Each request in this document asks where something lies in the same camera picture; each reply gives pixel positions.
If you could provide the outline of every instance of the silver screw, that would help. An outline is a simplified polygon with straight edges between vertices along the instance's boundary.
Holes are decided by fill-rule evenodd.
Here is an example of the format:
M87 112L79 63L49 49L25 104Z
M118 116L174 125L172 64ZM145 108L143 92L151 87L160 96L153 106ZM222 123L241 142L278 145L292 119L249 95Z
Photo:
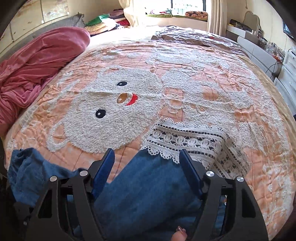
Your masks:
M55 182L57 180L57 176L52 176L50 179L49 179L51 182Z
M215 175L215 173L213 173L212 171L207 171L207 176L209 177L213 177Z
M81 172L79 173L79 175L82 176L82 177L85 177L87 174L88 174L88 172L87 172L86 170L81 171Z
M237 177L237 180L242 183L244 181L244 178L243 177Z

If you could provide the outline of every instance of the television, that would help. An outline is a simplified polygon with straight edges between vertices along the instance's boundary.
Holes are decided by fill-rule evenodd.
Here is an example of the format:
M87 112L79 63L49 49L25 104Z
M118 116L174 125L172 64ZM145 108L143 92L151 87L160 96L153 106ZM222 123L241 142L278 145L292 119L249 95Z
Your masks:
M284 23L284 21L283 21L283 31L284 31L284 33L285 33L286 35L288 35L292 40L295 41L295 39L294 39L294 37L292 36L292 34L291 34L291 32L290 32L288 26Z

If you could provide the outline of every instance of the black embroidered eye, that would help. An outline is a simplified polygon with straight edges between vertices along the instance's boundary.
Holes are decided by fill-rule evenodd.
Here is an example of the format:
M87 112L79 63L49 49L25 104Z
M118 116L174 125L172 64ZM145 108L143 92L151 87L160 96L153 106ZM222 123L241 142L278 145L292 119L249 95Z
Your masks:
M97 118L103 118L106 115L106 110L103 109L99 109L96 111L96 117Z
M117 85L118 86L125 86L125 85L127 85L128 83L127 82L125 82L125 81L121 81L121 82L119 82Z

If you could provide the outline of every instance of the curtain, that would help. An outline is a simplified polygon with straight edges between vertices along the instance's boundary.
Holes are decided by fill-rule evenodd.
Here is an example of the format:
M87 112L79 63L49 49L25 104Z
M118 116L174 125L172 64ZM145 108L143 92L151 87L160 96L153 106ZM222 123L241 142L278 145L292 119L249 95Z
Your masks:
M224 37L227 27L227 0L207 0L208 2L207 31Z
M144 0L119 0L124 16L131 27L144 26L145 7L143 2Z

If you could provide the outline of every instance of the peach quilt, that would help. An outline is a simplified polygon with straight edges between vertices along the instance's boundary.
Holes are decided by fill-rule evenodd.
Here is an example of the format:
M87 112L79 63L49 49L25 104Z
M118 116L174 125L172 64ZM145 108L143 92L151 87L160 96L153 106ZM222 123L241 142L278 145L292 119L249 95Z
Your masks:
M221 49L137 42L87 52L48 84L9 131L6 168L13 149L34 147L74 170L113 148L112 181L165 118L226 132L244 156L245 179L272 239L293 209L296 123L261 70ZM231 161L224 168L242 171Z

